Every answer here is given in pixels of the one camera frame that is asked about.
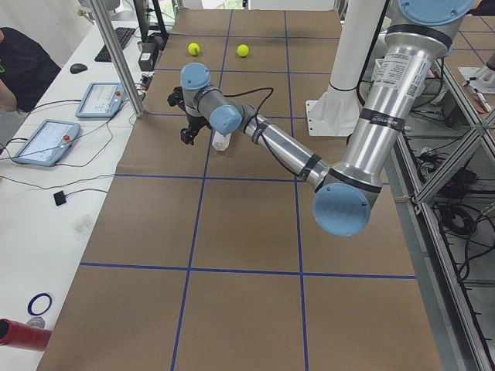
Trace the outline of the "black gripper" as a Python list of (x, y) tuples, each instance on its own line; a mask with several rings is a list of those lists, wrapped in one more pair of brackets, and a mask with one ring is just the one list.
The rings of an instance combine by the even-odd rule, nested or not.
[(186, 115), (188, 128), (183, 128), (180, 131), (181, 141), (186, 145), (194, 145), (194, 140), (197, 134), (204, 127), (209, 127), (209, 121), (204, 116)]

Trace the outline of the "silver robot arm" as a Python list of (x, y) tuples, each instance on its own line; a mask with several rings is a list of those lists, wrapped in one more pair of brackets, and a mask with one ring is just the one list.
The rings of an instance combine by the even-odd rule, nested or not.
[(202, 63), (189, 63), (176, 88), (188, 127), (185, 143), (208, 126), (227, 135), (242, 131), (298, 179), (312, 184), (315, 221), (327, 233), (347, 237), (369, 222), (381, 191), (380, 174), (432, 63), (444, 57), (470, 1), (398, 1), (388, 28), (387, 52), (340, 162), (326, 164), (249, 104), (229, 100), (211, 83)]

